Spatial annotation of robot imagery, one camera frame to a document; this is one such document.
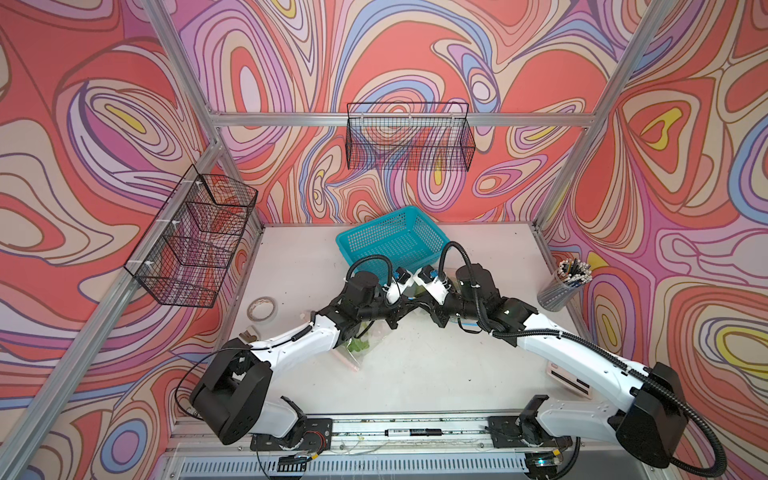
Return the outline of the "pink card sheet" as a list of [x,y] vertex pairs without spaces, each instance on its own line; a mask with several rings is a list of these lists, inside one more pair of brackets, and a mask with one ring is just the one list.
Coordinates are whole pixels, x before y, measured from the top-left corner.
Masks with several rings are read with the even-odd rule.
[[592,398],[591,385],[576,375],[561,368],[560,366],[552,362],[548,362],[546,366],[546,373],[575,395],[579,395],[587,399]]

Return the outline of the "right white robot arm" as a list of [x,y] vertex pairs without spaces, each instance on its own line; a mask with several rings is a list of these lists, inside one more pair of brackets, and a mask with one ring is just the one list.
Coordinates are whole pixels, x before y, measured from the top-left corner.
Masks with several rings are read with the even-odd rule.
[[[655,468],[673,465],[715,478],[727,469],[725,449],[714,429],[684,398],[677,373],[663,363],[647,367],[614,355],[540,313],[532,305],[500,295],[490,272],[479,264],[460,267],[457,286],[431,266],[415,282],[428,295],[428,311],[444,326],[468,318],[482,333],[536,354],[597,392],[592,401],[534,396],[519,414],[517,429],[529,445],[557,437],[615,443]],[[710,466],[690,465],[675,456],[688,425],[695,425],[713,452]]]

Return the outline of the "zip bag with blue slider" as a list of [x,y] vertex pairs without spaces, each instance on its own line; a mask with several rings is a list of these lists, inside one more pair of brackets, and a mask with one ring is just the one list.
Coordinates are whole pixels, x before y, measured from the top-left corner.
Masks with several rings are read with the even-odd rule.
[[437,286],[438,272],[431,265],[421,267],[413,272],[414,284],[406,291],[406,296],[411,299],[419,295],[432,294]]

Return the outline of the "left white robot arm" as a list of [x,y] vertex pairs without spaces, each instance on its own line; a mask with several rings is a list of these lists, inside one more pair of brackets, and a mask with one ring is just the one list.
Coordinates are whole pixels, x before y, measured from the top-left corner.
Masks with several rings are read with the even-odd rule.
[[412,284],[412,274],[401,267],[387,286],[371,272],[357,272],[304,324],[269,340],[228,341],[192,390],[192,408],[224,445],[246,435],[298,445],[306,416],[292,400],[269,393],[273,377],[362,336],[376,321],[395,327],[403,315],[405,290]]

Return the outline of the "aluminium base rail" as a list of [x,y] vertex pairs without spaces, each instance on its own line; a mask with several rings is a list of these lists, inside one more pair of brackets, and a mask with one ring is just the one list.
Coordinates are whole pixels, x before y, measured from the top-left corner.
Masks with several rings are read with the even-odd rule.
[[222,445],[203,426],[171,437],[154,479],[662,479],[617,445],[522,442],[514,410],[319,414],[303,446],[247,435]]

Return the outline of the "white tape roll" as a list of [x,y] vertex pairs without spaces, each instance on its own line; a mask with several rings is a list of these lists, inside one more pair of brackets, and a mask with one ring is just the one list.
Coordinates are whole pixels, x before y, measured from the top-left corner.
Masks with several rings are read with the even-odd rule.
[[256,324],[270,322],[276,313],[276,302],[268,296],[262,296],[251,301],[246,309],[247,318]]

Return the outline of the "clear cup of pencils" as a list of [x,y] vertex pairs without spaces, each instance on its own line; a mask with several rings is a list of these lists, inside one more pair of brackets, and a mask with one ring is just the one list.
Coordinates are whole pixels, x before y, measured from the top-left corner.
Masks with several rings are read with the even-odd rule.
[[537,300],[547,311],[560,311],[592,279],[592,266],[589,263],[576,258],[562,260],[550,282],[538,293]]

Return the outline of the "teal plastic basket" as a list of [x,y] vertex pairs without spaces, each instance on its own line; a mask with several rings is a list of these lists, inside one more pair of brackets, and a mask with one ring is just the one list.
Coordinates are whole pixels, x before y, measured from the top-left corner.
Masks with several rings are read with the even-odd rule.
[[370,255],[383,255],[394,267],[411,272],[436,262],[448,242],[441,228],[415,206],[370,220],[336,237],[349,265]]

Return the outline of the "small brown clip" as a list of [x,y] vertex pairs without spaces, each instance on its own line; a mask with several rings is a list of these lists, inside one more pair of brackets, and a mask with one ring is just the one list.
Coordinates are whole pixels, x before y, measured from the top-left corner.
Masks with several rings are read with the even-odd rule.
[[259,340],[259,335],[253,326],[248,326],[239,334],[239,338],[245,343],[252,343]]

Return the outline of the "zip bag with pink slider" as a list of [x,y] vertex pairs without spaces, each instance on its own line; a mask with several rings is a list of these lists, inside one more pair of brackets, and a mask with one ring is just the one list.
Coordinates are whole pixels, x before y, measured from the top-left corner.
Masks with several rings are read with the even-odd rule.
[[383,321],[366,321],[360,331],[333,350],[333,357],[352,371],[360,371],[365,358],[389,335],[391,329]]

